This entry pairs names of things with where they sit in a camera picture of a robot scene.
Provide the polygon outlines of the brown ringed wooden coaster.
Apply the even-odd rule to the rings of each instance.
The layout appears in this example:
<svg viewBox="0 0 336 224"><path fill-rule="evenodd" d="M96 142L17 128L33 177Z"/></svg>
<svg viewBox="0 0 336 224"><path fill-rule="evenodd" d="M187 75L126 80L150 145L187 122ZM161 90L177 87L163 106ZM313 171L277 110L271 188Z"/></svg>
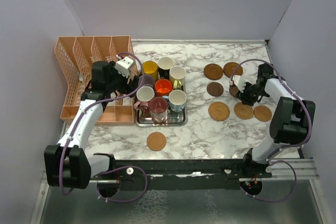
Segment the brown ringed wooden coaster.
<svg viewBox="0 0 336 224"><path fill-rule="evenodd" d="M219 80L223 76L223 69L218 64L210 63L204 67L204 75L210 80Z"/></svg>

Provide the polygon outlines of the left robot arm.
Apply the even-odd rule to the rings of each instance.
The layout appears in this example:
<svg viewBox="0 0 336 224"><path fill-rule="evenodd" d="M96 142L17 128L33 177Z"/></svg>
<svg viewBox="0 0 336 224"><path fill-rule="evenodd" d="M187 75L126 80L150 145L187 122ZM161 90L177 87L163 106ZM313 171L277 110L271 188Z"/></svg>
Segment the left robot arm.
<svg viewBox="0 0 336 224"><path fill-rule="evenodd" d="M95 154L88 158L85 147L96 122L108 103L114 100L111 94L120 92L121 99L135 95L139 88L139 78L131 77L131 69L135 65L129 57L93 63L91 80L81 94L74 120L57 144L48 145L44 151L50 186L85 189L90 179L98 174L104 179L115 175L116 166L111 154Z"/></svg>

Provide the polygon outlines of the light wood round coaster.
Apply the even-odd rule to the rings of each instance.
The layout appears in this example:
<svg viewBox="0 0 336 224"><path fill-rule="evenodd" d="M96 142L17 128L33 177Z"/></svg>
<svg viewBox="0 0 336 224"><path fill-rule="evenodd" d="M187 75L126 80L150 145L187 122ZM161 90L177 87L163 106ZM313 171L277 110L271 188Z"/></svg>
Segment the light wood round coaster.
<svg viewBox="0 0 336 224"><path fill-rule="evenodd" d="M160 151L166 146L166 137L160 132L153 132L147 138L147 146L152 151Z"/></svg>

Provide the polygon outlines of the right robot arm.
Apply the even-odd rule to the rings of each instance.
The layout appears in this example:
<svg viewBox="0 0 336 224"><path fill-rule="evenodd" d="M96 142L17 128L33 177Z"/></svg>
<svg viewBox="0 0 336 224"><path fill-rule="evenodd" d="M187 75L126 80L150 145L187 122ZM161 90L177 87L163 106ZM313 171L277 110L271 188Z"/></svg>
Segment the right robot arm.
<svg viewBox="0 0 336 224"><path fill-rule="evenodd" d="M316 105L292 91L272 64L263 62L258 66L254 84L240 75L233 75L230 85L238 89L236 96L244 105L252 106L263 97L272 98L277 104L269 137L244 155L241 171L246 177L264 172L283 150L309 141Z"/></svg>

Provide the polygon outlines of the dark walnut front coaster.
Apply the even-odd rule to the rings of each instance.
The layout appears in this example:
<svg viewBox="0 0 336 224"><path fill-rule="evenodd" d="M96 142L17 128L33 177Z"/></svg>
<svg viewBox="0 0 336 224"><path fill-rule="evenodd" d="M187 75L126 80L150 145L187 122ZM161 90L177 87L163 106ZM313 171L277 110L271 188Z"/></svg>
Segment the dark walnut front coaster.
<svg viewBox="0 0 336 224"><path fill-rule="evenodd" d="M229 86L229 92L233 97L237 98L239 94L239 89L235 85Z"/></svg>

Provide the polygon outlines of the light blue mug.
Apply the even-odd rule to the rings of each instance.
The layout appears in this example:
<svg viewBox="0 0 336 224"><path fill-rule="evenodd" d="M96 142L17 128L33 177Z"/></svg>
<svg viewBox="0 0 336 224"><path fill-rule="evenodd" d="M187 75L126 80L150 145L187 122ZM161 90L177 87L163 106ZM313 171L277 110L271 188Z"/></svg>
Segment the light blue mug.
<svg viewBox="0 0 336 224"><path fill-rule="evenodd" d="M169 94L169 106L174 112L181 112L185 108L187 96L182 90L173 90Z"/></svg>

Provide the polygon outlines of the pale yellow mug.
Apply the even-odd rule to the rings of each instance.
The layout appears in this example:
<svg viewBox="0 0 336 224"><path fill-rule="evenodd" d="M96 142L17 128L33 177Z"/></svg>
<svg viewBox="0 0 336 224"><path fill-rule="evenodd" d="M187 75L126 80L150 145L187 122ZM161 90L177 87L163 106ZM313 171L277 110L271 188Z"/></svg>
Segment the pale yellow mug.
<svg viewBox="0 0 336 224"><path fill-rule="evenodd" d="M173 86L173 89L180 89L182 90L182 87L185 83L185 77L186 77L186 70L181 66L174 66L170 69L169 72L169 79Z"/></svg>

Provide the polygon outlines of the dark walnut coaster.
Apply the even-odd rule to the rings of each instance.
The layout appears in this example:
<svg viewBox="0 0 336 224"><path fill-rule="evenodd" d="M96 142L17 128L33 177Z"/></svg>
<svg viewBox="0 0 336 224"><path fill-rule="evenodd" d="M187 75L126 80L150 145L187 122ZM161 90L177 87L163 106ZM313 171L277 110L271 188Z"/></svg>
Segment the dark walnut coaster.
<svg viewBox="0 0 336 224"><path fill-rule="evenodd" d="M235 85L229 86L229 92L233 97L237 98L239 94L239 89Z"/></svg>
<svg viewBox="0 0 336 224"><path fill-rule="evenodd" d="M214 97L219 97L223 94L224 88L223 86L218 83L218 82L210 82L207 85L207 92L208 94L214 96Z"/></svg>

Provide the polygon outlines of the light wood grooved coaster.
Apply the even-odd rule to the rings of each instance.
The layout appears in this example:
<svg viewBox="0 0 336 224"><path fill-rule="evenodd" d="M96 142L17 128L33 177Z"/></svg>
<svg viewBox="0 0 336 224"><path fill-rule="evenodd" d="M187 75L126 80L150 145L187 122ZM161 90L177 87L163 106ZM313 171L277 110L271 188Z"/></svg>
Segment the light wood grooved coaster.
<svg viewBox="0 0 336 224"><path fill-rule="evenodd" d="M264 105L259 105L254 108L254 116L262 122L268 122L272 119L272 111Z"/></svg>

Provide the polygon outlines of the woven rattan coaster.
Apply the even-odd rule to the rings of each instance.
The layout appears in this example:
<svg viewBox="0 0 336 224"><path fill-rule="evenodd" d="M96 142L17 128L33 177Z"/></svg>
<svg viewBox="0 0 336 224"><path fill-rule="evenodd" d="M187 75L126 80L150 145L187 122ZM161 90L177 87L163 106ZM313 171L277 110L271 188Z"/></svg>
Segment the woven rattan coaster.
<svg viewBox="0 0 336 224"><path fill-rule="evenodd" d="M208 107L210 117L216 121L224 121L230 115L229 107L223 102L213 102Z"/></svg>
<svg viewBox="0 0 336 224"><path fill-rule="evenodd" d="M239 102L234 106L234 113L238 118L248 120L254 116L254 109L250 105L245 105L242 102Z"/></svg>

